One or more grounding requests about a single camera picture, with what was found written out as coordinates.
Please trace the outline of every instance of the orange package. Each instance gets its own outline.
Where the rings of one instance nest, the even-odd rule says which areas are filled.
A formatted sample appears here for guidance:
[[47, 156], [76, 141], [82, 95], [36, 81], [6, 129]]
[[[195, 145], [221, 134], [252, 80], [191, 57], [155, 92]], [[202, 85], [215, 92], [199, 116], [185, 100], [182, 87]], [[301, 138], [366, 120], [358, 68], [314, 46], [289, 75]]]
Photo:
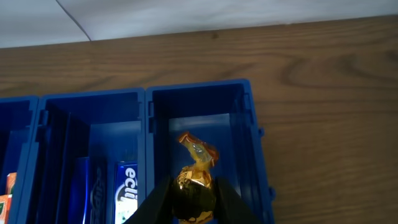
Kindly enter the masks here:
[[0, 224], [7, 224], [12, 195], [0, 196]]
[[17, 173], [13, 172], [7, 175], [7, 189], [6, 189], [6, 194], [12, 194], [14, 193], [14, 185], [15, 185], [15, 180], [17, 179]]

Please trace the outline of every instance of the wooden surface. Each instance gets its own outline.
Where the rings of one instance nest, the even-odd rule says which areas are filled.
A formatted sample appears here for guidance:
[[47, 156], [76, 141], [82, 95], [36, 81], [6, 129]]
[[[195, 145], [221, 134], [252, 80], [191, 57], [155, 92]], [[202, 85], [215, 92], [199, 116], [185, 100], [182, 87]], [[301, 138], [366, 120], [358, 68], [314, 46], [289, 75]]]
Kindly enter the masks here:
[[248, 78], [278, 224], [398, 223], [398, 17], [0, 49], [0, 95]]

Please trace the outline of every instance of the white backdrop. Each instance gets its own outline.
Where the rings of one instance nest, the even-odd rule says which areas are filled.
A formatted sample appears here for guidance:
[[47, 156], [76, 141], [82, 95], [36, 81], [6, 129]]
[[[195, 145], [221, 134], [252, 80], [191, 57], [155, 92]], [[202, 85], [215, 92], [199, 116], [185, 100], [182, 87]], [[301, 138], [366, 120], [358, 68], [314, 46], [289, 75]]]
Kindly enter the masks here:
[[[55, 0], [0, 0], [0, 47], [88, 40]], [[398, 0], [59, 0], [92, 40], [398, 14]]]

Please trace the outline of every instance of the bin compartment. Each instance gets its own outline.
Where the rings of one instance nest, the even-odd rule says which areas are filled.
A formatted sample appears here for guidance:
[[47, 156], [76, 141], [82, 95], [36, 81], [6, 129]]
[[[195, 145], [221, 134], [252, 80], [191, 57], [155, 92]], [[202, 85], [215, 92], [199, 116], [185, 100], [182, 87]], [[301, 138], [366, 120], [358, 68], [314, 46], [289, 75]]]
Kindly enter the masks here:
[[264, 223], [273, 223], [262, 132], [247, 80], [152, 87], [146, 106], [147, 194], [166, 175], [176, 177], [194, 163], [177, 142], [189, 131], [219, 151], [212, 176], [227, 178]]
[[32, 188], [27, 193], [30, 203], [26, 223], [67, 223], [73, 171], [76, 158], [81, 157], [106, 161], [106, 223], [113, 220], [117, 162], [138, 161], [139, 204], [143, 201], [143, 102], [141, 88], [49, 95], [41, 99], [36, 147], [32, 148], [30, 158], [35, 169]]
[[0, 195], [6, 194], [7, 175], [17, 172], [8, 222], [12, 224], [21, 204], [37, 102], [35, 96], [0, 99]]

